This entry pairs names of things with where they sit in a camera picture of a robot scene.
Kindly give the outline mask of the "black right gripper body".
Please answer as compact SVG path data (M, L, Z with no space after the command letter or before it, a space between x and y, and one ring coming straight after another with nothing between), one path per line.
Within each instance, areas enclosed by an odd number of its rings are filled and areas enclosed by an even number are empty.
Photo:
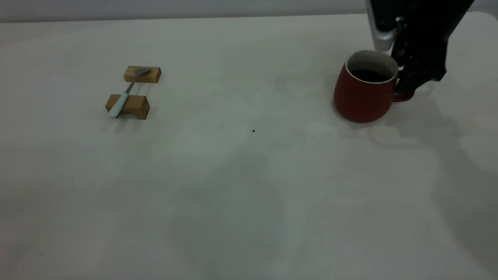
M473 0L401 0L399 16L404 19L410 46L433 46L448 41Z

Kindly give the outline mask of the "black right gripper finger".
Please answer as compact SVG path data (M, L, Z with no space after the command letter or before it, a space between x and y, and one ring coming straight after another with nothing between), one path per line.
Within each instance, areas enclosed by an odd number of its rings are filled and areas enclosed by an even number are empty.
M408 92L401 92L402 98L412 98L416 89L429 81L441 81L446 74L446 57L448 39L430 41L425 45L409 41L406 48L409 59L404 68L406 71Z
M393 59L397 62L398 66L398 74L397 74L397 92L408 92L409 87L407 84L406 71L405 66L407 65L407 61L409 59L409 55L407 55L408 43L406 39L396 39L393 44Z

